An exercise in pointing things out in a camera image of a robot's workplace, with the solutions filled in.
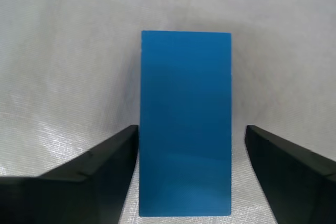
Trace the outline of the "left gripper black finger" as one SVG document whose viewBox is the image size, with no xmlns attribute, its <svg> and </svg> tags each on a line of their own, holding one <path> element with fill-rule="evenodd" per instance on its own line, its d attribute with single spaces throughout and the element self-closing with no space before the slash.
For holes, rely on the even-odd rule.
<svg viewBox="0 0 336 224">
<path fill-rule="evenodd" d="M 335 223 L 335 161 L 255 125 L 245 146 L 278 223 Z"/>
<path fill-rule="evenodd" d="M 36 177 L 1 178 L 1 223 L 118 223 L 138 155 L 130 125 Z"/>
</svg>

